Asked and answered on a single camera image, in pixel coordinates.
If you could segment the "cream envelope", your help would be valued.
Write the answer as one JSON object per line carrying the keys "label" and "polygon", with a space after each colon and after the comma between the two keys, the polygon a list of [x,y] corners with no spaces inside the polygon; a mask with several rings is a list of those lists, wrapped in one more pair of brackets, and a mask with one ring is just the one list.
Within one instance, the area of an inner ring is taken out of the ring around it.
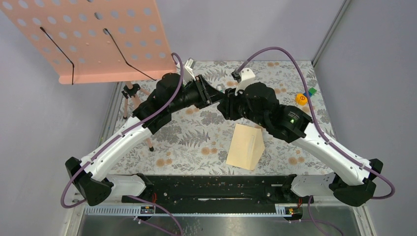
{"label": "cream envelope", "polygon": [[265,144],[260,128],[236,124],[226,164],[252,171],[264,150]]}

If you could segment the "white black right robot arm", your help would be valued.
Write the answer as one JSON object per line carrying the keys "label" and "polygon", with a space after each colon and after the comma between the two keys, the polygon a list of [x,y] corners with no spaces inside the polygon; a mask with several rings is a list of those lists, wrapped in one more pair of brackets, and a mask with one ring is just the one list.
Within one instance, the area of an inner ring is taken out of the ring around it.
{"label": "white black right robot arm", "polygon": [[331,168],[332,172],[326,175],[289,175],[282,185],[284,200],[293,203],[300,197],[334,196],[349,206],[359,207],[373,198],[376,176],[366,169],[380,173],[382,162],[355,156],[340,147],[360,164],[348,160],[332,147],[335,140],[324,139],[310,115],[298,107],[280,104],[273,89],[265,84],[257,82],[241,91],[227,89],[217,109],[227,120],[245,118],[260,125],[273,137],[307,151]]}

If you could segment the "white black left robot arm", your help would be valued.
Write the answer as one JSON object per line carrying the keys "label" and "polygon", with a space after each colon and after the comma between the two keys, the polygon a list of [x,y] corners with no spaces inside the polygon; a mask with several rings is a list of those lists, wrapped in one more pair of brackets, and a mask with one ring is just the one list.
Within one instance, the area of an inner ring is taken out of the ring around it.
{"label": "white black left robot arm", "polygon": [[110,170],[138,143],[168,124],[173,113],[190,106],[202,109],[224,97],[223,92],[211,86],[201,75],[183,85],[179,74],[165,74],[119,131],[92,153],[66,161],[70,183],[89,206],[106,200],[120,200],[128,195],[147,202],[153,190],[139,174],[111,175]]}

